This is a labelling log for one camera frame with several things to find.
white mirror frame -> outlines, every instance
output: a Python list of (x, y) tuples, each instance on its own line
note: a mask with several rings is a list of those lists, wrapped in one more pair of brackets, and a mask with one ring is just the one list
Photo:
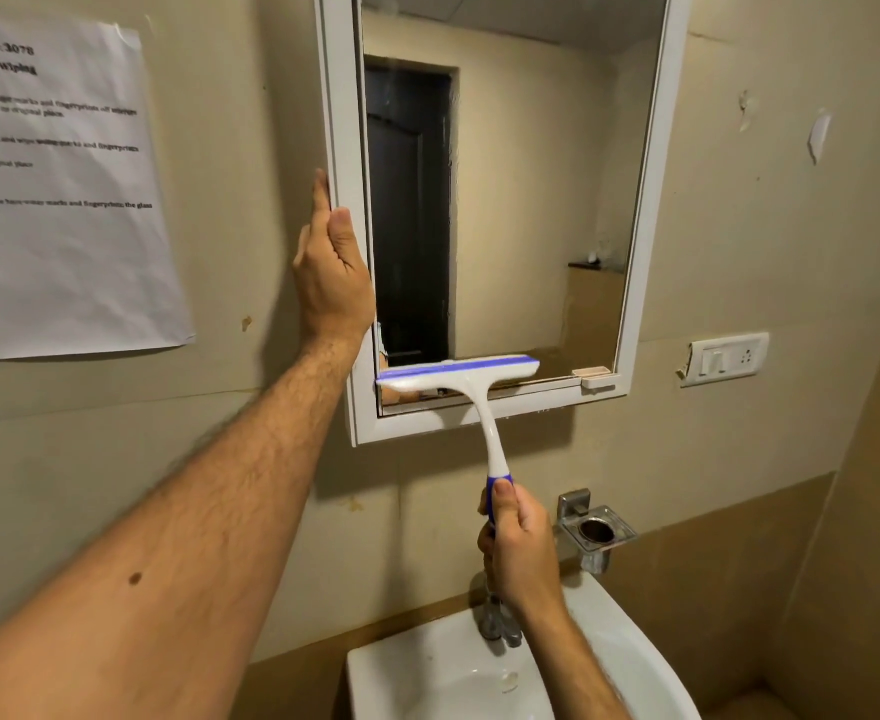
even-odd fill
[[(630, 391), (637, 356), (639, 322), (646, 295), (646, 278), (660, 209), (666, 150), (680, 87), (690, 2), (666, 0), (613, 373), (600, 379), (590, 379), (592, 388), (589, 389), (584, 388), (582, 379), (570, 376), (491, 391), (490, 407), (498, 419), (624, 397)], [(314, 0), (314, 4), (326, 118), (330, 197), (334, 206), (350, 208), (361, 253), (372, 271), (373, 253), (368, 248), (371, 216), (367, 206), (370, 198), (366, 176), (360, 0)], [(371, 329), (363, 339), (346, 389), (347, 419), (354, 447), (479, 421), (476, 410), (462, 397), (384, 407), (380, 413), (374, 386), (376, 368), (377, 350), (374, 329)]]

mirror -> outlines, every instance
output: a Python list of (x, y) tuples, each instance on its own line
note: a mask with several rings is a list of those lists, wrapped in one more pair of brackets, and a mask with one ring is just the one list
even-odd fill
[(614, 371), (665, 6), (363, 0), (381, 368)]

right hand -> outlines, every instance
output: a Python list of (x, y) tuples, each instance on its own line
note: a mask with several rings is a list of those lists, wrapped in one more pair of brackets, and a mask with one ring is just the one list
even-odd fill
[(313, 217), (293, 261), (300, 295), (302, 347), (344, 345), (356, 357), (374, 320), (374, 286), (360, 254), (350, 210), (330, 211), (326, 173), (313, 178)]
[[(476, 541), (483, 567), (492, 577), (491, 589), (521, 621), (554, 611), (566, 611), (560, 588), (553, 527), (546, 508), (521, 484), (501, 479), (493, 488), (493, 527), (487, 523)], [(486, 491), (479, 512), (485, 515)]]

light switch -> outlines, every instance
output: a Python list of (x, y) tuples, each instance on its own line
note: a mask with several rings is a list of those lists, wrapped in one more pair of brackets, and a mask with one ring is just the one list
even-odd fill
[(768, 333), (695, 340), (689, 345), (682, 386), (756, 374), (763, 365), (769, 344)]

dark wooden door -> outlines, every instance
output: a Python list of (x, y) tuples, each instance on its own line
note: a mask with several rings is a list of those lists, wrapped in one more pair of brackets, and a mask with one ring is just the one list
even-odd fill
[(367, 64), (376, 312), (390, 366), (449, 358), (450, 78)]

